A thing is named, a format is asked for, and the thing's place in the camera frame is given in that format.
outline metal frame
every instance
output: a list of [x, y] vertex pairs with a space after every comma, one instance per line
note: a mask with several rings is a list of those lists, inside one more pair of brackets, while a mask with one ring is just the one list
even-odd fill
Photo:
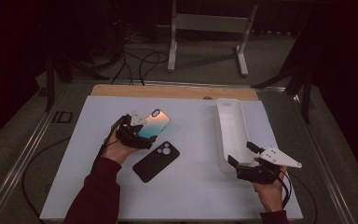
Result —
[[54, 108], [57, 106], [58, 102], [63, 97], [66, 90], [68, 90], [69, 85], [62, 85], [58, 92], [57, 101], [51, 106], [51, 110], [46, 112], [39, 123], [37, 124], [33, 134], [28, 140], [27, 145], [22, 150], [20, 156], [17, 158], [14, 165], [10, 168], [7, 176], [5, 177], [1, 187], [0, 187], [0, 214], [2, 213], [5, 205], [7, 204], [8, 199], [10, 198], [14, 188], [16, 188], [18, 182], [21, 179], [21, 176], [36, 152], [37, 146], [39, 145], [43, 135], [45, 134], [46, 129], [48, 128], [50, 121], [54, 115]]
[[248, 18], [235, 17], [217, 17], [205, 15], [190, 15], [176, 13], [176, 0], [172, 0], [172, 26], [171, 26], [171, 47], [168, 60], [168, 71], [175, 70], [176, 61], [176, 30], [199, 30], [199, 31], [219, 31], [243, 34], [241, 43], [236, 47], [238, 62], [240, 65], [241, 75], [248, 76], [248, 68], [246, 66], [243, 51], [249, 34], [251, 33], [257, 5], [252, 6], [252, 10]]
[[[119, 84], [127, 84], [127, 80], [118, 80]], [[148, 82], [148, 85], [165, 85], [165, 86], [195, 86], [195, 87], [227, 87], [227, 88], [250, 88], [245, 85], [211, 85], [211, 84], [191, 84], [191, 83], [175, 83], [175, 82]], [[52, 109], [49, 113], [46, 113], [43, 118], [40, 120], [39, 124], [35, 128], [33, 135], [28, 141], [27, 146], [23, 149], [21, 155], [12, 166], [10, 171], [7, 174], [2, 186], [0, 187], [0, 214], [2, 213], [9, 197], [11, 196], [14, 188], [16, 188], [17, 183], [19, 182], [21, 175], [28, 165], [30, 159], [33, 157], [39, 142], [41, 141], [46, 129], [48, 128], [49, 121], [53, 117], [54, 108], [60, 102], [63, 95], [68, 90], [69, 85], [63, 85], [63, 87], [58, 92], [58, 99], [53, 105]], [[284, 93], [284, 88], [274, 88], [267, 87], [264, 90], [256, 90], [256, 92], [275, 92], [275, 93]], [[298, 118], [301, 120], [300, 123], [303, 125], [303, 128], [306, 130], [308, 138], [311, 143], [311, 147], [313, 148], [312, 154], [315, 157], [316, 164], [321, 172], [321, 176], [324, 179], [324, 183], [329, 190], [329, 194], [331, 199], [336, 207], [337, 213], [342, 221], [345, 224], [353, 224], [356, 223], [353, 217], [353, 214], [348, 207], [346, 200], [341, 192], [340, 187], [334, 175], [332, 174], [328, 162], [324, 158], [323, 151], [318, 145], [316, 138], [313, 134], [313, 131], [309, 124], [307, 124], [301, 115], [301, 103], [299, 102], [298, 97], [295, 97], [293, 102], [293, 106], [295, 108], [296, 114]]]

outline metal leg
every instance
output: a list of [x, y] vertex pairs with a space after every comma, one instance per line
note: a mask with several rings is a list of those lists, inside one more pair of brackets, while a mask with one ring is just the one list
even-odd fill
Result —
[[272, 77], [262, 83], [251, 85], [251, 88], [253, 89], [264, 89], [278, 81], [281, 81], [282, 79], [286, 77], [294, 77], [297, 76], [298, 73], [301, 73], [304, 70], [301, 66], [296, 66], [293, 69], [282, 71], [275, 77]]
[[168, 58], [168, 71], [173, 72], [175, 70], [176, 60], [176, 0], [172, 0], [172, 25], [171, 25], [171, 47], [170, 55]]
[[312, 83], [312, 72], [307, 71], [304, 88], [303, 98], [301, 103], [301, 114], [307, 123], [310, 123], [310, 87]]
[[246, 61], [245, 61], [245, 56], [243, 55], [243, 51], [245, 49], [245, 45], [248, 40], [249, 34], [251, 33], [252, 30], [252, 24], [255, 18], [256, 11], [257, 11], [257, 5], [254, 5], [248, 17], [248, 21], [246, 23], [246, 28], [243, 33], [243, 39], [241, 41], [241, 44], [237, 46], [238, 62], [240, 64], [241, 75], [243, 75], [244, 77], [247, 77], [249, 73], [248, 73], [248, 68], [246, 66]]

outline black cable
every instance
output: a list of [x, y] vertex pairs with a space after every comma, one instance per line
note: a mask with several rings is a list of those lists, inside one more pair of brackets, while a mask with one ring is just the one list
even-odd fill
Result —
[[139, 64], [139, 69], [138, 69], [138, 72], [139, 72], [139, 78], [141, 79], [141, 82], [142, 82], [142, 85], [145, 85], [145, 82], [144, 82], [144, 79], [146, 77], [146, 75], [151, 71], [153, 70], [157, 64], [154, 63], [152, 68], [150, 68], [143, 76], [142, 76], [142, 64], [144, 64], [145, 60], [147, 57], [153, 55], [153, 54], [157, 54], [158, 55], [158, 60], [159, 60], [159, 54], [157, 52], [152, 52], [152, 53], [149, 53], [147, 54], [146, 56], [144, 56], [144, 58], [142, 59], [141, 63]]
[[34, 207], [34, 205], [31, 203], [31, 200], [28, 197], [28, 194], [25, 190], [25, 176], [27, 174], [28, 168], [31, 166], [32, 162], [34, 161], [34, 159], [36, 159], [38, 156], [40, 156], [40, 154], [42, 154], [43, 152], [47, 151], [48, 149], [51, 149], [52, 147], [55, 147], [63, 142], [68, 141], [69, 139], [71, 139], [71, 137], [67, 137], [62, 139], [59, 142], [56, 142], [48, 147], [43, 148], [42, 150], [40, 150], [38, 153], [36, 153], [28, 162], [28, 165], [25, 167], [24, 172], [22, 173], [22, 177], [21, 177], [21, 190], [22, 190], [22, 194], [24, 195], [25, 201], [28, 203], [28, 205], [31, 207], [32, 211], [34, 212], [34, 215], [36, 216], [37, 220], [39, 220], [39, 222], [41, 224], [45, 224], [45, 222], [43, 220], [41, 220], [39, 217], [39, 213], [36, 211], [36, 208]]
[[123, 120], [123, 118], [120, 118], [118, 121], [116, 121], [115, 124], [112, 125], [112, 128], [110, 129], [110, 133], [109, 135], [107, 135], [107, 137], [105, 138], [105, 140], [103, 141], [103, 144], [101, 145], [101, 148], [100, 150], [98, 151], [98, 154], [97, 156], [95, 157], [94, 159], [94, 162], [92, 163], [92, 166], [91, 166], [91, 171], [90, 173], [94, 172], [95, 168], [97, 167], [97, 164], [98, 164], [98, 161], [99, 159], [101, 158], [102, 154], [103, 154], [103, 151], [110, 145], [120, 141], [120, 140], [117, 140], [117, 141], [114, 141], [113, 143], [109, 143], [109, 144], [106, 144], [107, 141], [109, 141], [109, 138], [110, 136], [113, 134], [113, 132], [115, 131], [115, 129], [117, 128], [118, 124]]
[[294, 177], [305, 188], [305, 190], [310, 194], [310, 197], [312, 198], [313, 206], [314, 206], [314, 209], [315, 209], [315, 219], [313, 220], [313, 224], [315, 224], [317, 219], [318, 219], [318, 206], [316, 205], [316, 200], [313, 197], [313, 194], [310, 192], [310, 189], [307, 188], [307, 186], [298, 177], [293, 175], [293, 173], [290, 173], [290, 172], [287, 172], [287, 173], [289, 173], [289, 175]]
[[289, 202], [289, 199], [290, 199], [290, 194], [291, 193], [289, 193], [289, 189], [287, 188], [287, 186], [283, 183], [283, 180], [279, 177], [279, 175], [275, 175], [275, 173], [273, 172], [273, 171], [271, 171], [268, 167], [266, 167], [266, 166], [261, 166], [264, 170], [266, 170], [266, 171], [268, 171], [268, 172], [270, 172], [270, 173], [272, 173], [272, 175], [274, 175], [275, 177], [276, 177], [276, 180], [278, 180], [281, 184], [282, 184], [282, 186], [283, 186], [283, 188], [284, 188], [284, 192], [285, 192], [285, 196], [284, 196], [284, 198], [283, 198], [283, 201], [282, 201], [282, 208], [284, 208], [285, 206], [286, 206], [286, 204], [287, 204], [287, 202]]
[[124, 66], [126, 65], [126, 57], [125, 57], [125, 55], [124, 55], [124, 53], [122, 53], [121, 52], [121, 58], [123, 58], [123, 61], [124, 62], [122, 62], [122, 61], [120, 61], [121, 63], [122, 63], [122, 65], [121, 65], [121, 67], [120, 67], [120, 69], [118, 70], [118, 72], [115, 74], [115, 76], [113, 77], [113, 79], [112, 79], [112, 81], [110, 82], [110, 84], [113, 84], [114, 82], [115, 82], [115, 80], [116, 80], [116, 78], [120, 75], [120, 73], [121, 73], [121, 71], [123, 71], [123, 69], [124, 69]]
[[130, 84], [133, 84], [133, 76], [132, 76], [132, 72], [131, 72], [131, 67], [129, 64], [125, 63], [127, 71], [129, 71], [129, 73], [127, 74], [129, 79], [130, 79]]
[[289, 197], [292, 196], [292, 190], [293, 190], [293, 186], [292, 186], [292, 181], [290, 180], [289, 178], [289, 175], [287, 175], [287, 173], [281, 171], [284, 176], [286, 176], [287, 180], [289, 181], [289, 186], [290, 186], [290, 189], [289, 189]]
[[[168, 61], [168, 59], [169, 59], [168, 54], [162, 53], [162, 52], [158, 52], [158, 51], [153, 50], [153, 49], [131, 49], [131, 50], [151, 50], [151, 51], [152, 51], [151, 53], [145, 55], [143, 58], [140, 58], [140, 57], [138, 57], [138, 56], [136, 56], [136, 55], [134, 55], [134, 54], [132, 54], [132, 53], [129, 53], [128, 51], [124, 50], [124, 53], [125, 53], [125, 54], [128, 54], [128, 55], [130, 55], [130, 56], [132, 56], [132, 57], [134, 57], [134, 58], [136, 58], [136, 59], [139, 59], [139, 60], [141, 61], [141, 63], [139, 64], [139, 67], [138, 67], [138, 73], [139, 73], [139, 78], [140, 78], [140, 80], [141, 80], [142, 85], [145, 85], [145, 77], [146, 77], [146, 75], [147, 75], [149, 72], [151, 72], [151, 71], [157, 66], [157, 64], [159, 64], [159, 63], [166, 63], [166, 62]], [[154, 54], [157, 54], [157, 55], [158, 55], [158, 59], [157, 59], [155, 62], [148, 61], [147, 58], [150, 57], [151, 55], [154, 55]], [[162, 55], [165, 56], [165, 59], [162, 60], [162, 61], [160, 60], [160, 54], [162, 54]], [[153, 66], [152, 66], [149, 70], [147, 70], [147, 71], [142, 75], [142, 65], [143, 65], [144, 63], [152, 63]]]

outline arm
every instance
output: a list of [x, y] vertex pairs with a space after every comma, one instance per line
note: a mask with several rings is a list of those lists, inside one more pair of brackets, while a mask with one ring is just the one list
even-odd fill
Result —
[[[281, 167], [280, 178], [284, 177], [287, 167]], [[282, 184], [275, 180], [272, 184], [263, 185], [253, 183], [258, 193], [260, 202], [263, 204], [265, 213], [260, 213], [263, 224], [288, 224], [286, 211], [282, 207]]]
[[95, 170], [86, 177], [83, 188], [72, 202], [64, 224], [117, 222], [120, 196], [117, 172], [121, 163], [137, 149], [122, 145], [116, 139], [116, 132], [112, 133]]

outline white container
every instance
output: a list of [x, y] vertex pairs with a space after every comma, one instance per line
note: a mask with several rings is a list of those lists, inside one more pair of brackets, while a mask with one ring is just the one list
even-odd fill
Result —
[[235, 172], [227, 162], [228, 155], [240, 165], [250, 165], [255, 154], [246, 147], [249, 135], [241, 102], [236, 99], [218, 99], [215, 126], [220, 169], [223, 172]]

